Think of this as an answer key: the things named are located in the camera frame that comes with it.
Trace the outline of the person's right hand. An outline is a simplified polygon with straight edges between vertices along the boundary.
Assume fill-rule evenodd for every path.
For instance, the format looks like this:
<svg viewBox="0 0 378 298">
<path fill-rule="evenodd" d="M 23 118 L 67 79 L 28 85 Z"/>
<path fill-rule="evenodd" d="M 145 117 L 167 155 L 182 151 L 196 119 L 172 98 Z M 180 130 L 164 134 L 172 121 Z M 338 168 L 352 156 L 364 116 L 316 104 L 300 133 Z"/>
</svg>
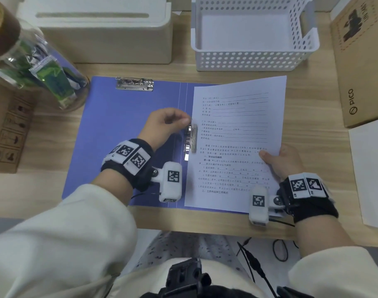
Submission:
<svg viewBox="0 0 378 298">
<path fill-rule="evenodd" d="M 306 172 L 301 157 L 293 146 L 281 144 L 279 153 L 281 153 L 280 163 L 266 163 L 271 166 L 275 175 L 280 181 L 284 181 L 290 175 L 301 174 Z"/>
</svg>

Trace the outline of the person's left hand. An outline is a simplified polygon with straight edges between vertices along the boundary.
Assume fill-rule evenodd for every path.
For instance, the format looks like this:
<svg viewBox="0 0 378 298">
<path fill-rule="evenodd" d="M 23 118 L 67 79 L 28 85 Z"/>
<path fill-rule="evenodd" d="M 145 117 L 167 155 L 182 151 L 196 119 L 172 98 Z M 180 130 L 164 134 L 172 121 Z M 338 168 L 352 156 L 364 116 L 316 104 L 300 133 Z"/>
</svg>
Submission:
<svg viewBox="0 0 378 298">
<path fill-rule="evenodd" d="M 163 109 L 153 111 L 138 135 L 138 139 L 146 141 L 153 151 L 159 149 L 173 133 L 180 132 L 188 125 L 168 125 L 163 120 Z"/>
</svg>

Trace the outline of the metal side lever clip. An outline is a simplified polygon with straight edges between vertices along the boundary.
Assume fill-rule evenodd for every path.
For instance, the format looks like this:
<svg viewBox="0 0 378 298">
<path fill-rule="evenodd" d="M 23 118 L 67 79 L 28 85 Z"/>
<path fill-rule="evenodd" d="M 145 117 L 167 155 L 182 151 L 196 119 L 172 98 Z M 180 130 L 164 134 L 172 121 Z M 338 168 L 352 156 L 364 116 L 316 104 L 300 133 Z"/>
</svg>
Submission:
<svg viewBox="0 0 378 298">
<path fill-rule="evenodd" d="M 197 135 L 198 135 L 198 125 L 191 122 L 185 129 L 184 134 L 184 145 L 183 145 L 183 156 L 184 161 L 188 161 L 191 154 L 197 153 Z"/>
</svg>

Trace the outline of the printed paper sheet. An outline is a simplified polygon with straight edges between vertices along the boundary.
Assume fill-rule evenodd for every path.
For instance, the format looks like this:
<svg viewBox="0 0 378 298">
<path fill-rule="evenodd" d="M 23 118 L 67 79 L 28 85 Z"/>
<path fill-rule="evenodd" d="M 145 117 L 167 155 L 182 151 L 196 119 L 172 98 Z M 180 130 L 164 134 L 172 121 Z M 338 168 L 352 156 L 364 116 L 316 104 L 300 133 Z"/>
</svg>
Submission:
<svg viewBox="0 0 378 298">
<path fill-rule="evenodd" d="M 194 88 L 186 207 L 248 213 L 256 185 L 276 194 L 279 180 L 258 153 L 279 154 L 286 83 L 278 76 Z"/>
</svg>

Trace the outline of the person's right forearm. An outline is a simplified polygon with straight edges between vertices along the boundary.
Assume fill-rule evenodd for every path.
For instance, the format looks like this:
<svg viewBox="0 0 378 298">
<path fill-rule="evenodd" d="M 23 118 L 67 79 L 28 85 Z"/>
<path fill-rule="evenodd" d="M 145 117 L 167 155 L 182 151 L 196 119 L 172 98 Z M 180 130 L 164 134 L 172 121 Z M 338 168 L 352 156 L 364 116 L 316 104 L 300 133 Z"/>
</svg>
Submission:
<svg viewBox="0 0 378 298">
<path fill-rule="evenodd" d="M 295 229 L 301 260 L 288 274 L 294 290 L 314 298 L 378 298 L 378 266 L 337 218 L 314 216 Z"/>
</svg>

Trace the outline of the metal top clip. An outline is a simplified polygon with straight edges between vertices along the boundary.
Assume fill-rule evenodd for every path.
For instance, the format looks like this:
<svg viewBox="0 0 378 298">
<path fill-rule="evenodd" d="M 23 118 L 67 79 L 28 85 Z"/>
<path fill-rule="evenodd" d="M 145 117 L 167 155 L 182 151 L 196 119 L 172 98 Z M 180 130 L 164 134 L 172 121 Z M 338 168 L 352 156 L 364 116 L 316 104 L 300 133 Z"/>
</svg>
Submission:
<svg viewBox="0 0 378 298">
<path fill-rule="evenodd" d="M 115 78 L 116 89 L 118 90 L 134 90 L 134 91 L 153 91 L 154 81 L 152 79 L 145 78 Z"/>
</svg>

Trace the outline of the blue file folder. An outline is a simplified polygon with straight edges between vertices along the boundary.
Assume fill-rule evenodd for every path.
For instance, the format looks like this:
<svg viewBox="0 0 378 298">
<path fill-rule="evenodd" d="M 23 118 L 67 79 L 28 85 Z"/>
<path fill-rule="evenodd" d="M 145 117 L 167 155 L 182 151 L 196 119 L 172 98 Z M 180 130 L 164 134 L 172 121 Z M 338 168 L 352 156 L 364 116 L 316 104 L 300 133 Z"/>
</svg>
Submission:
<svg viewBox="0 0 378 298">
<path fill-rule="evenodd" d="M 100 172 L 102 160 L 107 153 L 119 142 L 137 137 L 151 112 L 160 108 L 178 108 L 191 116 L 194 88 L 209 86 L 154 81 L 153 91 L 134 91 L 118 90 L 116 83 L 115 79 L 109 77 L 92 78 L 62 199 L 80 185 L 90 183 Z M 168 161 L 181 163 L 181 199 L 176 203 L 160 202 L 156 196 L 160 186 L 154 184 L 146 194 L 134 198 L 131 205 L 213 211 L 185 206 L 188 161 L 184 161 L 183 156 L 184 134 L 185 131 L 173 134 L 152 158 L 152 166 L 157 168 L 162 168 Z"/>
</svg>

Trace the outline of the black marker wristband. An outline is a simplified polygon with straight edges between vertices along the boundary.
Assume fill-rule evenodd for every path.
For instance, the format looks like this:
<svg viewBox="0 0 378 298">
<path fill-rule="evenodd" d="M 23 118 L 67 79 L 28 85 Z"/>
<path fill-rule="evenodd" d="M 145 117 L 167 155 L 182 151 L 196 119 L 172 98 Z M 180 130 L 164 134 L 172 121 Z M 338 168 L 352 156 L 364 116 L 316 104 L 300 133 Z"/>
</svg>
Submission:
<svg viewBox="0 0 378 298">
<path fill-rule="evenodd" d="M 317 174 L 288 175 L 280 182 L 276 194 L 295 224 L 316 216 L 339 218 L 331 194 Z"/>
<path fill-rule="evenodd" d="M 124 176 L 133 189 L 144 192 L 150 186 L 154 171 L 151 166 L 153 155 L 154 151 L 146 141 L 125 140 L 104 157 L 101 172 L 114 170 Z"/>
</svg>

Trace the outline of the white slotted box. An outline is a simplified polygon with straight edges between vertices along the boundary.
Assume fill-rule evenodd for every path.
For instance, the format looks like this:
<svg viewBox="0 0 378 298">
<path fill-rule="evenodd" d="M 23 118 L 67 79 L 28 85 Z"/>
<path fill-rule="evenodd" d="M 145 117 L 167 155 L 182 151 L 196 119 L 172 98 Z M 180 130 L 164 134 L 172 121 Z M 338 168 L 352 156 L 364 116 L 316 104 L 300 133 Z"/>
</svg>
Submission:
<svg viewBox="0 0 378 298">
<path fill-rule="evenodd" d="M 74 63 L 169 64 L 168 0 L 23 0 L 17 16 Z"/>
</svg>

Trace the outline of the flat brown cardboard box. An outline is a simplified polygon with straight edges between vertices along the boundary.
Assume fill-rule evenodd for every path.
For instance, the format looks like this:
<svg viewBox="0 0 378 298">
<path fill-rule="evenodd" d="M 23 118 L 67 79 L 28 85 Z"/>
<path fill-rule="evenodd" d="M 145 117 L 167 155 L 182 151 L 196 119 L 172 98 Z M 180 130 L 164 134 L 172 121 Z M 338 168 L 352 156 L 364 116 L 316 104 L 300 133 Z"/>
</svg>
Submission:
<svg viewBox="0 0 378 298">
<path fill-rule="evenodd" d="M 350 0 L 331 23 L 344 125 L 378 119 L 378 0 Z"/>
</svg>

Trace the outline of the clear glass jar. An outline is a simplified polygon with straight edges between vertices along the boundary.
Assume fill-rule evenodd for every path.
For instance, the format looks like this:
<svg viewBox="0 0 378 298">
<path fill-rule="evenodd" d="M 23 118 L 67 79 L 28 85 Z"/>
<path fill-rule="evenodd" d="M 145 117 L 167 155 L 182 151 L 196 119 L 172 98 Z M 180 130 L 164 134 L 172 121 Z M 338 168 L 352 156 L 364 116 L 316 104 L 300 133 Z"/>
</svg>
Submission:
<svg viewBox="0 0 378 298">
<path fill-rule="evenodd" d="M 0 2 L 0 85 L 31 93 L 59 112 L 72 112 L 85 104 L 90 81 L 40 29 Z"/>
</svg>

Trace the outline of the green packets in jar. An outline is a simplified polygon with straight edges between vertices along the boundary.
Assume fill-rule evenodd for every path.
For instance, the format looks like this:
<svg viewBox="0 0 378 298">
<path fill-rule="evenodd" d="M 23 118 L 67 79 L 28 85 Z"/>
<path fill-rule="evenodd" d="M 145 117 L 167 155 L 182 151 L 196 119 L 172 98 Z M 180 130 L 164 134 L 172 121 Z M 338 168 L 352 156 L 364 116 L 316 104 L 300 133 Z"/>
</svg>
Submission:
<svg viewBox="0 0 378 298">
<path fill-rule="evenodd" d="M 44 89 L 62 110 L 84 104 L 89 80 L 44 38 L 21 38 L 3 61 L 7 75 L 19 89 Z"/>
</svg>

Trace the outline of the cardboard box with handling symbols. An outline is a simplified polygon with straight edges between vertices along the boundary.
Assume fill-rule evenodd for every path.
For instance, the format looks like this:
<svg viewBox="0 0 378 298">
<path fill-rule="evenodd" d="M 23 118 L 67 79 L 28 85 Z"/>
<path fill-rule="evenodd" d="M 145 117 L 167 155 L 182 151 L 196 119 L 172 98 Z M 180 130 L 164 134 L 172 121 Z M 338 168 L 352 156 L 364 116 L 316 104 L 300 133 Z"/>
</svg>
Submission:
<svg viewBox="0 0 378 298">
<path fill-rule="evenodd" d="M 0 84 L 0 173 L 17 172 L 35 106 L 33 92 Z"/>
</svg>

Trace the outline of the brown jar lid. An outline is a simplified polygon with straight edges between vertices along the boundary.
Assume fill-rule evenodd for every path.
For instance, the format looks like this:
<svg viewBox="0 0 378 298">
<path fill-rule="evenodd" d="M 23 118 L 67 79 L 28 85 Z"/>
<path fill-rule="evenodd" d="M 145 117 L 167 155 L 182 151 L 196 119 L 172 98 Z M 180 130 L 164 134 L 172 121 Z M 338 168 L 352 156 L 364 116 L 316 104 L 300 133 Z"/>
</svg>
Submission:
<svg viewBox="0 0 378 298">
<path fill-rule="evenodd" d="M 0 41 L 15 43 L 20 36 L 19 20 L 0 2 Z"/>
</svg>

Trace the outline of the black chest mount device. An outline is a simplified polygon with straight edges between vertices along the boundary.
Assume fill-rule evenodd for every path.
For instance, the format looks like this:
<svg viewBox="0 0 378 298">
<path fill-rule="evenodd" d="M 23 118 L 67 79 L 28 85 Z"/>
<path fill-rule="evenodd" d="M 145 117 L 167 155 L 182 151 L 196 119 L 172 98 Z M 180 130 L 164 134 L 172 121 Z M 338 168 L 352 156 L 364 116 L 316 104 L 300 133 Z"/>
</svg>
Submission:
<svg viewBox="0 0 378 298">
<path fill-rule="evenodd" d="M 159 298 L 200 298 L 205 288 L 211 285 L 211 277 L 202 272 L 199 258 L 191 258 L 170 267 L 166 285 Z"/>
</svg>

